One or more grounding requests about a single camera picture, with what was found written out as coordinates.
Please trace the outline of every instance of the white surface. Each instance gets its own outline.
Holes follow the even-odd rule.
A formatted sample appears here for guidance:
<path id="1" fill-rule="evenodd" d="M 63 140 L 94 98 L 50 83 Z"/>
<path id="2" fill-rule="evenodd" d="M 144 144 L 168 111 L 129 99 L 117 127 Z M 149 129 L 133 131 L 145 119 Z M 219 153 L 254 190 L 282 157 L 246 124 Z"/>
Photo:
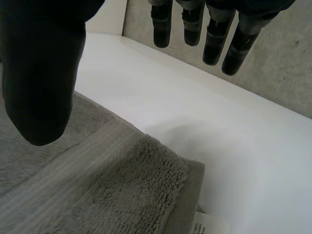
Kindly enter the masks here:
<path id="1" fill-rule="evenodd" d="M 89 33 L 122 35 L 127 0 L 105 0 L 97 14 L 86 23 Z"/>
<path id="2" fill-rule="evenodd" d="M 76 90 L 204 163 L 231 233 L 312 233 L 312 120 L 117 36 L 88 35 Z"/>

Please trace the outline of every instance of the towel label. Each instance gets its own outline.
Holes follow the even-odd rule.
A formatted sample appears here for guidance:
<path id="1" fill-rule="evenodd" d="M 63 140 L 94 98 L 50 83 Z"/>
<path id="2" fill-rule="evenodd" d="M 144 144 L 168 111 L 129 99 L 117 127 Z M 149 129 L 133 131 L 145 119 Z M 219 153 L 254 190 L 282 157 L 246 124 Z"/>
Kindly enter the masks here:
<path id="1" fill-rule="evenodd" d="M 190 234 L 228 234 L 229 225 L 219 218 L 196 212 Z"/>

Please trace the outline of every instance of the towel fold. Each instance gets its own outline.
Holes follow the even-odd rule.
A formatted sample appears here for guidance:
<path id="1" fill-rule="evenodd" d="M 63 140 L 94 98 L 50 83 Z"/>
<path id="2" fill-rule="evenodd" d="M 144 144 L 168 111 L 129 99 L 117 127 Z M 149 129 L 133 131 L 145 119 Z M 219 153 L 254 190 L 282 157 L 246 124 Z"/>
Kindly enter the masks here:
<path id="1" fill-rule="evenodd" d="M 18 134 L 1 99 L 0 162 L 6 234 L 182 233 L 177 223 L 190 227 L 204 173 L 79 94 L 64 135 L 43 147 Z"/>

